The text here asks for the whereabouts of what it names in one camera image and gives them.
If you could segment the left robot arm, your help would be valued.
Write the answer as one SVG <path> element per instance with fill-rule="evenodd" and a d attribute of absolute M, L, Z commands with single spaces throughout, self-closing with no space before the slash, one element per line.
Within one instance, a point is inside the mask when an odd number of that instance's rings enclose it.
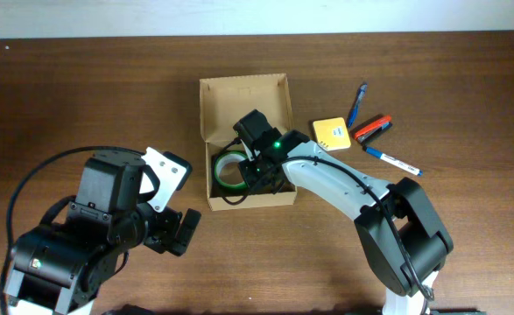
<path fill-rule="evenodd" d="M 192 166 L 169 151 L 89 147 L 78 192 L 39 224 L 8 238 L 0 276 L 3 314 L 88 314 L 103 283 L 144 245 L 182 256 L 201 219 L 168 207 Z"/>

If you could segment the yellow sticky note pad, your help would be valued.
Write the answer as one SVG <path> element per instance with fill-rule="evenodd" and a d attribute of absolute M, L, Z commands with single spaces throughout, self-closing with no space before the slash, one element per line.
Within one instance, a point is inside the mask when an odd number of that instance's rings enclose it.
<path fill-rule="evenodd" d="M 325 151 L 345 150 L 351 146 L 348 128 L 342 117 L 313 122 L 317 144 Z"/>

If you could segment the brown cardboard box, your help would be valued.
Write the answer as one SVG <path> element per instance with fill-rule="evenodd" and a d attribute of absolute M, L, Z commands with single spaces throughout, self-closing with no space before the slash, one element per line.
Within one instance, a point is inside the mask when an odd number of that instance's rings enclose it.
<path fill-rule="evenodd" d="M 212 181 L 212 163 L 218 152 L 236 137 L 233 126 L 256 109 L 282 133 L 294 128 L 287 76 L 284 73 L 209 78 L 200 80 L 201 136 L 206 150 L 206 194 L 213 211 L 254 207 L 281 207 L 294 203 L 297 188 L 286 183 L 280 192 L 259 192 L 235 206 L 221 196 Z"/>

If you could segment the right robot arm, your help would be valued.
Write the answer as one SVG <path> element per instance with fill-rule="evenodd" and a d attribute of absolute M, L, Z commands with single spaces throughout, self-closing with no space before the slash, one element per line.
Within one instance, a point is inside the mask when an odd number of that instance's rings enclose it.
<path fill-rule="evenodd" d="M 386 289 L 381 312 L 431 313 L 433 283 L 454 244 L 419 183 L 363 174 L 307 135 L 281 133 L 258 110 L 233 129 L 248 155 L 239 169 L 251 193 L 286 181 L 321 197 L 353 221 L 368 265 Z"/>

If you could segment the green tape roll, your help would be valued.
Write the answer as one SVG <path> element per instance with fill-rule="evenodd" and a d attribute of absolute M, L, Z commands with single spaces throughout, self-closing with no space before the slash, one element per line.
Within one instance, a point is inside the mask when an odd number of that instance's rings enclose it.
<path fill-rule="evenodd" d="M 229 190 L 243 190 L 247 187 L 239 165 L 247 156 L 240 151 L 227 151 L 218 156 L 214 164 L 214 177 L 217 183 Z"/>

